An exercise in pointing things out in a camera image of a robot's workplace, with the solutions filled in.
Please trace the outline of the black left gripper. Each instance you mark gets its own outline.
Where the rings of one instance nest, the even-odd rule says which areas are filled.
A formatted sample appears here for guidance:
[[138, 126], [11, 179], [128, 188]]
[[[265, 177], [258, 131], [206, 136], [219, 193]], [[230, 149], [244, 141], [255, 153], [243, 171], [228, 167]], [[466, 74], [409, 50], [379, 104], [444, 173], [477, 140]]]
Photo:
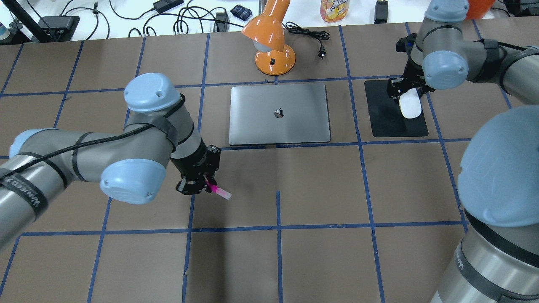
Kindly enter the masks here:
[[220, 160], [221, 149], [214, 145], [201, 145], [188, 157], [176, 159], [176, 168], [181, 174], [176, 190], [184, 195], [214, 192], [217, 186], [214, 177]]

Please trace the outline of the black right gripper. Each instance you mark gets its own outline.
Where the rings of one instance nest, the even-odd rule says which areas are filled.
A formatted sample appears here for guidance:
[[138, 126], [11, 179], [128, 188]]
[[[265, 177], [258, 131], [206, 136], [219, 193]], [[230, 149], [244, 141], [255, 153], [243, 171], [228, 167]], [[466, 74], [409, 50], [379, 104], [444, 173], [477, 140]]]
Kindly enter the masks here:
[[434, 88], [426, 84], [423, 68], [412, 59], [411, 52], [415, 42], [416, 36], [407, 36], [396, 43], [396, 51], [399, 53], [406, 52], [408, 59], [401, 77], [391, 77], [387, 82], [387, 94], [394, 101], [398, 101], [400, 96], [410, 89], [417, 89], [419, 98], [426, 93], [435, 92]]

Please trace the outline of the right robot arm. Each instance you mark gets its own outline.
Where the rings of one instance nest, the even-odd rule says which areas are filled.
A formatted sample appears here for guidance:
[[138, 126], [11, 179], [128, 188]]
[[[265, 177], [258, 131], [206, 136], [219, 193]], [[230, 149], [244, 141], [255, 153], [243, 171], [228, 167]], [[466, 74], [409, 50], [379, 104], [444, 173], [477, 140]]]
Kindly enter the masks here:
[[397, 43], [408, 61], [391, 78], [389, 97], [456, 88], [464, 81], [498, 84], [523, 105], [485, 123], [460, 163], [457, 190], [470, 226], [431, 302], [538, 301], [538, 47], [466, 41], [466, 0], [432, 0], [420, 31]]

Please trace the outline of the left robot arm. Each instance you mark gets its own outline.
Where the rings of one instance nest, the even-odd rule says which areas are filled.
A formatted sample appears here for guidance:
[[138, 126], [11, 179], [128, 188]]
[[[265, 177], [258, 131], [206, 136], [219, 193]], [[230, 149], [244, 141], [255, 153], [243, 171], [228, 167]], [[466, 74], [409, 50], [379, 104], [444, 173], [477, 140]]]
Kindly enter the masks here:
[[130, 116], [121, 134], [30, 129], [19, 134], [1, 165], [0, 242], [4, 249], [42, 217], [75, 181], [96, 182], [116, 201], [153, 201], [173, 163], [181, 177], [177, 191], [210, 192], [217, 183], [221, 150], [207, 146], [185, 96], [160, 73], [127, 84]]

